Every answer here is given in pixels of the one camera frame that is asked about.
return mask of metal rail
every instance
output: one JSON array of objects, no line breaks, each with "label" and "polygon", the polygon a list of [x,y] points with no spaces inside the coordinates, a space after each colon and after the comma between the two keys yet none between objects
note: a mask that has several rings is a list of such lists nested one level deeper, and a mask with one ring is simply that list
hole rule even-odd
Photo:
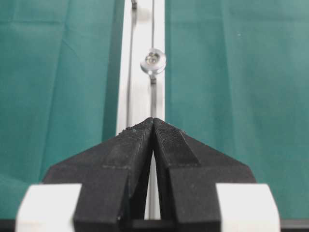
[{"label": "metal rail", "polygon": [[[166,58],[164,52],[165,0],[126,0],[117,134],[147,117],[165,119]],[[153,158],[146,202],[146,219],[160,219],[154,161]]]}]

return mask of white block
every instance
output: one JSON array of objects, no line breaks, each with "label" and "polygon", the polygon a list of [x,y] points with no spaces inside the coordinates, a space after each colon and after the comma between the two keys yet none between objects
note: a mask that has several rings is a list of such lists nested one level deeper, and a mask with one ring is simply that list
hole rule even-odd
[{"label": "white block", "polygon": [[74,232],[81,184],[31,185],[19,207],[16,232]]},{"label": "white block", "polygon": [[280,217],[266,184],[217,183],[221,232],[280,232]]}]

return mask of metal bolt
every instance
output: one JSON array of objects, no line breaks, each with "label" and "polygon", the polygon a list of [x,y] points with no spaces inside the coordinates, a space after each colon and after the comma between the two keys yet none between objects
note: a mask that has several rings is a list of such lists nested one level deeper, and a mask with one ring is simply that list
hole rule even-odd
[{"label": "metal bolt", "polygon": [[166,55],[159,49],[151,48],[146,58],[140,62],[140,67],[153,79],[155,75],[161,73],[165,69]]},{"label": "metal bolt", "polygon": [[136,9],[136,8],[137,8],[137,2],[136,2],[136,0],[131,0],[131,2],[132,2],[132,8],[133,8],[133,9]]}]

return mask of green cloth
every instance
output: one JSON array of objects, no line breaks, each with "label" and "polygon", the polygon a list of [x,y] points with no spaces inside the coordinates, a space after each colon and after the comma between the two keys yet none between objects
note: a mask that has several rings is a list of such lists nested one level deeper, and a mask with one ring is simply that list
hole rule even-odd
[{"label": "green cloth", "polygon": [[309,1],[166,0],[166,120],[309,218]]},{"label": "green cloth", "polygon": [[0,218],[52,164],[114,136],[123,9],[1,0]]}]

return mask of aluminum rail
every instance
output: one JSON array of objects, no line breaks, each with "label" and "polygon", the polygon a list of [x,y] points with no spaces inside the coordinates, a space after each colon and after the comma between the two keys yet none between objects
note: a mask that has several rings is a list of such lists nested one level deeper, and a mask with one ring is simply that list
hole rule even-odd
[{"label": "aluminum rail", "polygon": [[[147,117],[165,119],[164,52],[165,0],[125,0],[116,134]],[[145,219],[160,219],[154,158]]]}]

